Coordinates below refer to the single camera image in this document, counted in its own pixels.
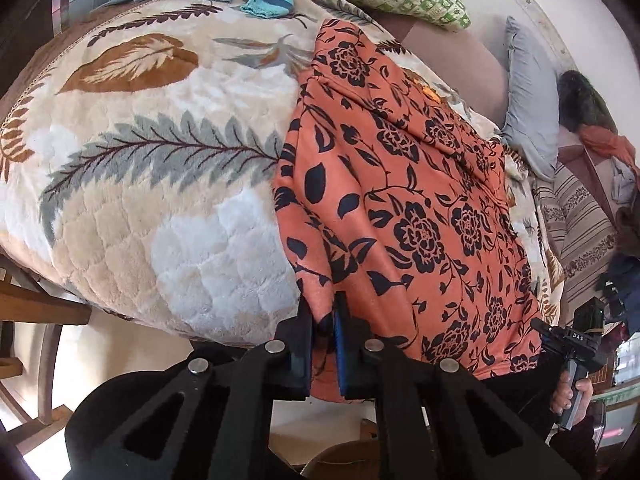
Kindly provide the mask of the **right hand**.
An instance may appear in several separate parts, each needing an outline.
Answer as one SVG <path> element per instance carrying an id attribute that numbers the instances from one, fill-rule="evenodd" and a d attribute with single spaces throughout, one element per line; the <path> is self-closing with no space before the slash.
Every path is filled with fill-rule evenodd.
<path id="1" fill-rule="evenodd" d="M 559 382 L 556 385 L 554 393 L 550 401 L 550 410 L 557 415 L 562 415 L 565 410 L 574 406 L 576 413 L 574 417 L 574 425 L 578 425 L 587 414 L 588 406 L 593 396 L 593 384 L 589 377 L 578 380 L 575 384 L 576 390 L 582 394 L 579 403 L 574 401 L 574 392 L 572 390 L 572 381 L 570 374 L 566 370 L 560 375 Z"/>

